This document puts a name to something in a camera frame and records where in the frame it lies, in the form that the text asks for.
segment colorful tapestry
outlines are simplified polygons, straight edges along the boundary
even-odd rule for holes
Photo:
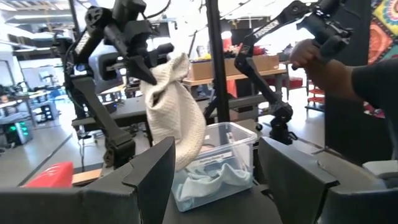
[[[373,0],[368,63],[396,57],[398,57],[398,0]],[[364,108],[366,114],[384,117],[381,110],[375,110],[369,103],[365,103]]]

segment red shelf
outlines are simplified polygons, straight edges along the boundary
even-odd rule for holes
[[[308,92],[312,93],[312,94],[318,94],[318,95],[324,95],[325,94],[325,92],[323,90],[320,90],[320,89],[313,89],[313,90],[310,90]]]
[[[325,103],[325,97],[309,97],[308,101],[314,103]]]

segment black pole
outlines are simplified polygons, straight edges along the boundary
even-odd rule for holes
[[[218,122],[229,121],[228,94],[226,91],[226,76],[224,67],[223,40],[221,39],[220,12],[218,0],[206,0],[207,22],[211,47],[211,62],[215,81],[216,97],[218,99]]]
[[[76,15],[75,1],[76,0],[68,0],[70,12],[72,13],[73,23],[75,24],[75,31],[74,31],[73,35],[75,36],[75,40],[77,40],[77,38],[80,35],[80,27],[79,27],[79,22],[77,20],[77,15]]]

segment black table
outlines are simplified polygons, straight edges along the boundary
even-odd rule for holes
[[[163,224],[282,224],[273,201],[252,189],[220,199],[216,202],[180,212],[170,194]]]

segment floor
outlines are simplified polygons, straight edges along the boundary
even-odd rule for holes
[[[293,106],[295,114],[289,123],[289,128],[300,138],[294,142],[294,146],[301,151],[314,153],[324,147],[323,113],[307,112],[304,108],[307,104],[306,97],[304,88],[290,92],[289,103]],[[0,157],[0,187],[23,185],[58,162],[72,161],[75,167],[81,167],[80,147],[70,126],[73,119],[71,116],[73,111],[70,111],[72,105],[64,103],[58,108],[63,111],[59,121],[39,125],[34,130],[34,139],[31,142],[10,149]],[[265,124],[263,135],[268,135],[271,130],[267,125],[271,119],[272,116],[260,118],[260,122]],[[135,140],[138,153],[149,148],[147,139],[142,133],[138,133]],[[97,143],[93,139],[85,140],[85,166],[103,161],[103,141],[103,138],[99,138]]]

